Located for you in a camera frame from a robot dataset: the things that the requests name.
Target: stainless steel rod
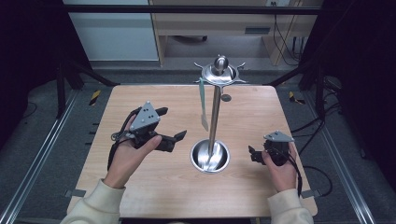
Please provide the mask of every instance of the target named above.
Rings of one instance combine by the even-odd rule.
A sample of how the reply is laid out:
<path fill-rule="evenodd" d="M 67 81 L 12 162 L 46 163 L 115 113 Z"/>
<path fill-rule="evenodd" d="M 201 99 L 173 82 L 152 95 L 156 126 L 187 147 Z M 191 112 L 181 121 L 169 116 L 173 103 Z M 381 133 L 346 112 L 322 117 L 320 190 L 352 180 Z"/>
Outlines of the stainless steel rod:
<path fill-rule="evenodd" d="M 218 128 L 219 108 L 220 108 L 220 87 L 215 86 L 215 93 L 213 95 L 212 119 L 210 120 L 210 134 L 209 134 L 209 159 L 213 155 L 213 147 L 216 141 L 216 129 Z"/>

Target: hand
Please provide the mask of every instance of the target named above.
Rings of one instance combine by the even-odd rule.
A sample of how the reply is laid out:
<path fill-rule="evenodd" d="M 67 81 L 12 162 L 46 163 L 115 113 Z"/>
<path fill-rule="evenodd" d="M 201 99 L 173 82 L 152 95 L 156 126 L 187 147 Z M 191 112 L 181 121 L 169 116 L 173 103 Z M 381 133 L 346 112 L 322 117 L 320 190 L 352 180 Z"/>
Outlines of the hand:
<path fill-rule="evenodd" d="M 128 131 L 135 117 L 136 116 L 131 117 L 126 125 L 125 131 Z M 120 143 L 103 182 L 113 189 L 122 189 L 143 159 L 145 159 L 161 141 L 161 136 L 157 135 L 148 140 L 147 143 L 139 149 L 135 149 L 134 143 L 130 140 Z"/>
<path fill-rule="evenodd" d="M 296 149 L 293 143 L 289 143 L 290 155 L 296 159 Z M 282 166 L 276 166 L 272 161 L 270 155 L 264 150 L 262 152 L 262 159 L 270 171 L 272 182 L 277 192 L 281 192 L 286 189 L 296 188 L 296 170 L 291 165 L 290 161 L 287 161 Z"/>

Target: wooden tabletop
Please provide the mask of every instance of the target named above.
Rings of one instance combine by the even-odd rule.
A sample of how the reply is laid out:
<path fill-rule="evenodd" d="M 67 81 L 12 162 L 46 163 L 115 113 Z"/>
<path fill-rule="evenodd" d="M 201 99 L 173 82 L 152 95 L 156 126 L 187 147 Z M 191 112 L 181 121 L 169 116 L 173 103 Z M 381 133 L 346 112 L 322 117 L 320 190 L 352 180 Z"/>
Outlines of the wooden tabletop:
<path fill-rule="evenodd" d="M 210 124 L 214 87 L 205 85 L 206 116 Z M 290 129 L 276 90 L 269 86 L 228 86 L 230 102 L 221 102 L 216 139 L 230 150 L 230 163 L 221 172 L 205 174 L 192 164 L 192 146 L 209 132 L 201 124 L 199 87 L 118 86 L 108 100 L 76 189 L 91 194 L 99 178 L 106 176 L 112 133 L 118 132 L 128 114 L 151 101 L 154 108 L 168 107 L 156 132 L 173 136 L 187 130 L 172 153 L 151 152 L 126 185 L 121 217 L 269 217 L 267 198 L 276 194 L 266 166 L 250 160 L 248 146 L 263 149 L 263 136 Z M 310 189 L 304 170 L 303 191 Z M 68 210 L 79 198 L 72 198 Z M 302 199 L 314 216 L 313 198 Z"/>

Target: white sleeve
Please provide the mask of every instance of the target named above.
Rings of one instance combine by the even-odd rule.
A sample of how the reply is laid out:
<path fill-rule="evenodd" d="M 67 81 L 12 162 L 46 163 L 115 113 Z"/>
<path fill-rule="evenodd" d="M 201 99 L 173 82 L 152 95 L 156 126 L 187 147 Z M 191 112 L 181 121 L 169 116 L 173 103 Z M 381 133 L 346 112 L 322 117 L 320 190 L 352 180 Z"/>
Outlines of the white sleeve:
<path fill-rule="evenodd" d="M 92 194 L 79 200 L 61 224 L 78 223 L 118 223 L 120 202 L 124 189 L 113 189 L 99 180 Z"/>
<path fill-rule="evenodd" d="M 309 211 L 304 208 L 297 196 L 297 189 L 287 189 L 268 198 L 272 224 L 314 223 Z"/>

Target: round base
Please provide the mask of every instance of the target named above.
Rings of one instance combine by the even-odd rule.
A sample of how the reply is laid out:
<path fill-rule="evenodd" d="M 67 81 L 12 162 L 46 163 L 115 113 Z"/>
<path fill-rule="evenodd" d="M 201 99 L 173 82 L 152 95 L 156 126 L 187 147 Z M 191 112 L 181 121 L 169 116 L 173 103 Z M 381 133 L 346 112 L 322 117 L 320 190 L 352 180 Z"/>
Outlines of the round base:
<path fill-rule="evenodd" d="M 199 171 L 214 174 L 225 169 L 230 161 L 230 151 L 224 143 L 216 140 L 209 157 L 209 139 L 197 142 L 191 149 L 191 162 Z"/>

